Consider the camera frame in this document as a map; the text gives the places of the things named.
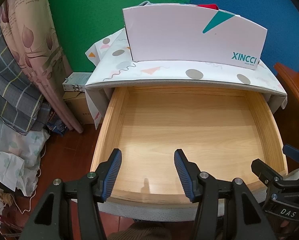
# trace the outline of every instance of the white box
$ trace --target white box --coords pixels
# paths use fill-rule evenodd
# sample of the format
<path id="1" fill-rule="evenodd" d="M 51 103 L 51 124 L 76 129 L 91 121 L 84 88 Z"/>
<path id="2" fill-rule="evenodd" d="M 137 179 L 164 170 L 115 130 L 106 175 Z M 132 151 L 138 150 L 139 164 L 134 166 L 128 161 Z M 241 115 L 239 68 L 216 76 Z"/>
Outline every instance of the white box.
<path id="1" fill-rule="evenodd" d="M 205 61 L 256 69 L 267 29 L 233 13 L 189 4 L 123 9 L 133 61 Z"/>
<path id="2" fill-rule="evenodd" d="M 85 92 L 85 84 L 92 73 L 89 72 L 73 72 L 63 82 L 64 91 L 81 91 Z"/>

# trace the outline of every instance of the drawer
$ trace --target drawer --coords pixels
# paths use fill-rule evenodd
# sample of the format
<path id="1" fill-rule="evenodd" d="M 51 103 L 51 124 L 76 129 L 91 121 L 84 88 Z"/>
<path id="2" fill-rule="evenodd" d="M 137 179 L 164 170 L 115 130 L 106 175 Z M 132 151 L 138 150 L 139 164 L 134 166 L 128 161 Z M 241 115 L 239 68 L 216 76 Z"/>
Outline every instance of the drawer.
<path id="1" fill-rule="evenodd" d="M 261 159 L 286 175 L 286 158 L 273 115 L 258 92 L 209 87 L 119 87 L 109 103 L 91 165 L 114 148 L 122 165 L 111 197 L 141 203 L 186 204 L 174 165 L 189 161 L 216 179 L 240 177 L 262 186 L 251 171 Z"/>

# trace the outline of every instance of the blue wall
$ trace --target blue wall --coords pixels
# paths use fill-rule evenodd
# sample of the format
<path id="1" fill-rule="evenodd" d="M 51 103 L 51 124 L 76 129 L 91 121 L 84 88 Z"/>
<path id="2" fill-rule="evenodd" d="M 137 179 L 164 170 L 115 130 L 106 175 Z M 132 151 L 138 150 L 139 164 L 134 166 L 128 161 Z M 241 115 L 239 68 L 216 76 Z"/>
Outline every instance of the blue wall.
<path id="1" fill-rule="evenodd" d="M 276 74 L 276 62 L 299 71 L 299 12 L 290 0 L 190 0 L 192 4 L 216 3 L 267 28 L 261 60 Z"/>

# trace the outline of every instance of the orange triangle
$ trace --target orange triangle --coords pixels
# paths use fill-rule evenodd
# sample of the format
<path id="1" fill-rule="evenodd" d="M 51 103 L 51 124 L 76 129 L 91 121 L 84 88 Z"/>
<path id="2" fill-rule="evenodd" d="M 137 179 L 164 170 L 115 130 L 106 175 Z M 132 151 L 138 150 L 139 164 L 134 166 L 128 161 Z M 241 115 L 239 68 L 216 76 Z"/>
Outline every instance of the orange triangle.
<path id="1" fill-rule="evenodd" d="M 159 70 L 160 68 L 161 68 L 161 67 L 153 67 L 153 68 L 143 69 L 143 70 L 141 70 L 141 71 L 151 75 L 151 74 L 153 74 L 156 70 Z"/>

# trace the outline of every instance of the plaid fabric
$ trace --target plaid fabric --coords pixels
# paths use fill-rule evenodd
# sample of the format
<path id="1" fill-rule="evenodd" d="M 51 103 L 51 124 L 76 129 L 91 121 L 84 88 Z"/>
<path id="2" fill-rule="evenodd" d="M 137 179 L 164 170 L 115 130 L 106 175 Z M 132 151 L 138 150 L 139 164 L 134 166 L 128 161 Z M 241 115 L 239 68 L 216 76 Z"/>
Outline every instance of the plaid fabric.
<path id="1" fill-rule="evenodd" d="M 40 131 L 50 109 L 13 58 L 0 29 L 0 118 L 20 133 Z"/>

